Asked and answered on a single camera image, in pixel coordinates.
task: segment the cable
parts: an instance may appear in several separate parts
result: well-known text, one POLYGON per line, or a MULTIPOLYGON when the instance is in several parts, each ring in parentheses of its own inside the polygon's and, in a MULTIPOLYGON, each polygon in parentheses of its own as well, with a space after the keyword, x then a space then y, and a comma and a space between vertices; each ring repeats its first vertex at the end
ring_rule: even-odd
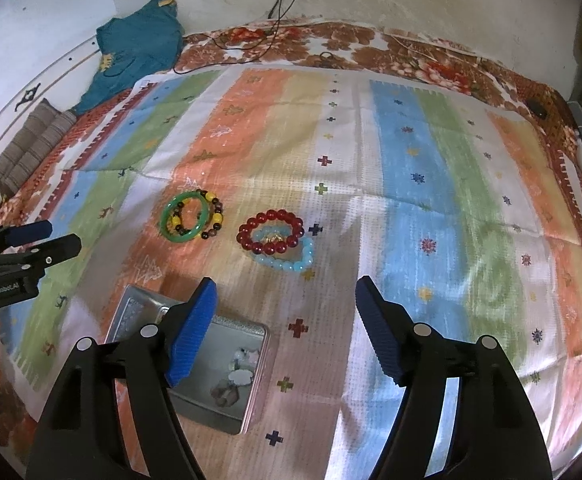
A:
MULTIPOLYGON (((273 12, 274 12, 274 10, 276 10, 276 6, 278 5, 278 3, 279 3, 279 5, 282 5, 282 0, 276 0, 276 2, 273 4, 273 7, 271 8, 271 10, 268 13, 268 19, 271 19, 271 17, 273 16, 273 12)), ((291 7, 289 6, 285 10, 285 12, 282 14, 282 16, 280 16, 279 15, 279 12, 278 12, 278 20, 280 20, 281 18, 285 17, 286 16, 286 13, 289 11, 290 8, 291 7)), ((202 36, 204 36, 204 37, 208 38, 209 40, 213 41, 213 44, 217 48, 221 48, 222 50, 253 50, 254 48, 257 48, 258 46, 260 46, 262 43, 264 43, 266 41, 266 38, 268 36, 270 36, 271 32, 273 32, 273 28, 276 26, 276 24, 279 27, 279 23, 274 23, 273 27, 271 27, 269 29, 269 31, 268 31, 269 34, 266 35, 266 33, 265 33, 264 38, 262 38, 260 41, 258 41, 255 45, 251 45, 251 46, 244 46, 244 47, 242 47, 242 46, 226 46, 226 45, 221 45, 221 44, 219 44, 216 41, 215 38, 213 38, 213 37, 211 37, 211 36, 209 36, 207 34, 202 34, 202 36)), ((233 28, 230 28, 229 30, 235 30, 236 28, 238 28, 238 27, 233 27, 233 28)))
MULTIPOLYGON (((196 68, 192 68, 191 70, 186 70, 186 72, 178 72, 178 70, 176 69, 176 66, 173 66, 173 72, 178 74, 178 75, 186 75, 186 74, 190 74, 191 72, 194 72, 196 70, 200 70, 202 68, 207 68, 210 66, 227 66, 227 65, 240 65, 240 64, 247 64, 247 63, 253 63, 256 62, 260 59, 262 59, 264 56, 266 56, 266 54, 268 53, 269 50, 271 50, 271 47, 273 47, 273 44, 276 41, 276 37, 277 37, 277 33, 280 30, 280 23, 282 22, 282 18, 286 16, 286 14, 288 13, 288 11, 291 9, 291 7, 293 6, 293 4, 295 3, 296 0, 291 0, 291 3, 289 4, 289 6, 286 8, 286 10, 284 12, 282 12, 282 0, 277 0, 274 3, 273 9, 276 8, 277 6, 277 19, 275 21, 275 23, 273 24, 273 26, 270 29, 270 32, 273 32, 274 29, 274 33, 273 33, 273 38, 271 38, 271 42, 269 43, 268 47, 266 48, 266 50, 264 52, 262 52, 261 54, 259 54, 258 56, 256 56, 253 59, 249 59, 249 60, 244 60, 244 61, 226 61, 226 62, 220 62, 220 63, 209 63, 207 65, 202 65, 202 66, 198 66, 196 68)), ((223 48, 221 47, 214 38, 211 38, 210 36, 207 36, 207 38, 210 38, 213 43, 215 43, 216 46, 218 46, 219 48, 221 48, 222 50, 252 50, 257 46, 260 46, 264 40, 266 40, 267 37, 262 38, 262 40, 260 40, 260 42, 258 42, 257 44, 251 46, 251 47, 247 47, 247 48, 240 48, 240 47, 235 47, 235 48, 223 48)))

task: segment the teal cloth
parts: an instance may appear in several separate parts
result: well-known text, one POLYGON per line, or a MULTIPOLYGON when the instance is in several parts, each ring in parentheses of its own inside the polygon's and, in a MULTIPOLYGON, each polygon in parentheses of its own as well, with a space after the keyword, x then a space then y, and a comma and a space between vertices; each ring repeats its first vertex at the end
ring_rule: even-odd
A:
POLYGON ((111 55, 111 66, 98 72, 73 108, 82 115, 107 99, 132 88, 139 79, 159 70, 170 70, 182 51, 184 28, 177 19, 175 0, 151 0, 126 18, 113 18, 98 28, 97 39, 103 56, 111 55))

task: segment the green jade bangle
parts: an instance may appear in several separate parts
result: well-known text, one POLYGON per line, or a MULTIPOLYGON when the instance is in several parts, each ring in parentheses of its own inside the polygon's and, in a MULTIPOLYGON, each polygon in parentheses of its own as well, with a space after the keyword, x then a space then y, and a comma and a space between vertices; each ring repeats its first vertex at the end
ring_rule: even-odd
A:
POLYGON ((181 244, 182 242, 187 242, 195 238, 200 232, 202 232, 203 227, 209 219, 209 206, 206 203, 206 199, 195 191, 187 191, 185 193, 177 195, 173 200, 171 200, 166 207, 162 210, 162 218, 160 219, 160 232, 169 242, 176 244, 181 244), (173 210, 177 207, 178 202, 184 202, 190 198, 196 198, 200 201, 202 209, 200 210, 200 218, 197 220, 197 224, 189 232, 183 235, 174 235, 168 232, 167 223, 168 219, 173 215, 173 210))

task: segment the colorful bedspread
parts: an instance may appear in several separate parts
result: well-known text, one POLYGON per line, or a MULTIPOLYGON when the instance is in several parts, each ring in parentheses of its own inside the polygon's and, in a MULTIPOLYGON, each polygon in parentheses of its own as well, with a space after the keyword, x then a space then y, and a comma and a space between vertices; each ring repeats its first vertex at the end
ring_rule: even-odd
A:
MULTIPOLYGON (((582 449, 578 168, 517 111, 449 88, 368 71, 211 67, 148 76, 78 123, 0 216, 48 218, 84 246, 49 270, 38 298, 0 311, 0 388, 29 416, 23 433, 75 341, 103 340, 128 283, 186 299, 210 276, 218 312, 268 325, 280 346, 263 420, 246 435, 182 420, 207 477, 367 478, 402 398, 356 314, 354 286, 368 274, 444 336, 496 336, 552 466, 567 465, 582 449), (172 244, 156 227, 162 207, 196 187, 221 197, 222 230, 172 244), (304 219, 311 269, 273 270, 236 243, 239 225, 269 208, 304 219)), ((456 392, 450 381, 429 472, 444 464, 456 392)))

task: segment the green stripe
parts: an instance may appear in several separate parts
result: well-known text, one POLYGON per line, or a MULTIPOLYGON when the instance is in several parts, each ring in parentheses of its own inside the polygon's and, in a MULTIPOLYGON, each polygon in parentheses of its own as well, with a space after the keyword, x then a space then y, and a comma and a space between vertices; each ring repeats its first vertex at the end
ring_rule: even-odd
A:
POLYGON ((469 269, 464 306, 471 339, 495 336, 516 366, 526 354, 524 296, 513 240, 502 228, 502 199, 491 194, 464 122, 447 98, 440 92, 415 93, 455 186, 469 269))
POLYGON ((69 232, 77 234, 82 239, 82 251, 76 258, 47 270, 47 278, 41 283, 40 293, 26 320, 22 341, 14 355, 16 363, 34 389, 42 385, 55 361, 42 352, 42 347, 47 342, 54 344, 56 348, 59 346, 66 309, 55 306, 57 298, 75 290, 98 239, 116 222, 117 211, 135 180, 136 171, 144 168, 160 142, 186 113, 195 98, 208 88, 219 73, 219 71, 204 72, 184 79, 164 101, 155 105, 154 111, 138 126, 128 142, 109 162, 108 168, 113 171, 98 172, 84 206, 69 225, 69 232), (175 117, 165 123, 165 120, 172 116, 175 117), (126 171, 122 177, 118 175, 118 169, 131 165, 136 171, 126 171), (114 210, 100 219, 101 211, 107 207, 114 210))

